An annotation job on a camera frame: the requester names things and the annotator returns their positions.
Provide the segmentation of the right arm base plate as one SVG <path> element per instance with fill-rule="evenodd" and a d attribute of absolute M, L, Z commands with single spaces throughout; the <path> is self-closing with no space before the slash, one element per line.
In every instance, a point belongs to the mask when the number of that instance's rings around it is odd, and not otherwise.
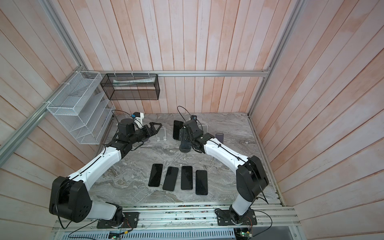
<path fill-rule="evenodd" d="M 238 215 L 234 210 L 215 209 L 219 226 L 257 225 L 255 211 L 248 209 L 243 215 Z"/>

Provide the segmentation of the white folding phone stand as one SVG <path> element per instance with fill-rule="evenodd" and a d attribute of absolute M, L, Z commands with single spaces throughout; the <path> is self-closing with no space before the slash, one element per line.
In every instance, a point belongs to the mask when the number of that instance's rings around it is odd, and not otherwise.
<path fill-rule="evenodd" d="M 161 127 L 159 132 L 156 134 L 156 138 L 158 142 L 165 142 L 167 140 L 166 129 Z"/>

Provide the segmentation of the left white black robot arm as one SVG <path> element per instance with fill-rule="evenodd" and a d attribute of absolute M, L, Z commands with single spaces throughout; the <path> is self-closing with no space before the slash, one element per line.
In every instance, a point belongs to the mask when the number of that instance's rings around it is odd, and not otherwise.
<path fill-rule="evenodd" d="M 49 212 L 59 220 L 74 223 L 85 219 L 104 220 L 112 228 L 120 228 L 125 220 L 122 207 L 92 201 L 89 190 L 111 166 L 133 151 L 134 144 L 144 143 L 161 127 L 160 123 L 139 126 L 134 119 L 121 120 L 113 139 L 98 156 L 71 175 L 53 181 Z"/>

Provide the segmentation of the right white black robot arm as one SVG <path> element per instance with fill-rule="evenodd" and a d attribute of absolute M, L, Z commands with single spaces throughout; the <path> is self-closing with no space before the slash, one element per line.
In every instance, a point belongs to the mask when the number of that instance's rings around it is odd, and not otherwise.
<path fill-rule="evenodd" d="M 207 154 L 236 174 L 238 196 L 231 204 L 229 213 L 234 221 L 245 217 L 252 203 L 269 185 L 261 159 L 256 156 L 247 157 L 225 146 L 215 136 L 205 133 L 196 119 L 190 119 L 179 127 L 174 125 L 174 131 L 178 133 L 177 140 L 181 141 L 181 152 L 188 153 L 194 149 L 198 153 Z"/>

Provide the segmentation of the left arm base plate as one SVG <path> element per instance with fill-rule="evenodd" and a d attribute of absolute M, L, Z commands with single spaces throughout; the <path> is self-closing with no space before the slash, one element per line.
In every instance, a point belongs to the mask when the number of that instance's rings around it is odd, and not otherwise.
<path fill-rule="evenodd" d="M 99 220 L 97 223 L 97 229 L 134 229 L 138 225 L 139 215 L 139 212 L 121 212 L 111 220 Z"/>

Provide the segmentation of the reflective black phone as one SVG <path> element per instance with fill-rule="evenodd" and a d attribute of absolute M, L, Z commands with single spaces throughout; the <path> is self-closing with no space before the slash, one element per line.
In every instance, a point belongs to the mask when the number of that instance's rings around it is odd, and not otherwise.
<path fill-rule="evenodd" d="M 189 140 L 188 133 L 185 130 L 181 130 L 181 132 L 180 132 L 180 141 L 181 141 L 181 143 L 191 144 L 190 140 Z"/>

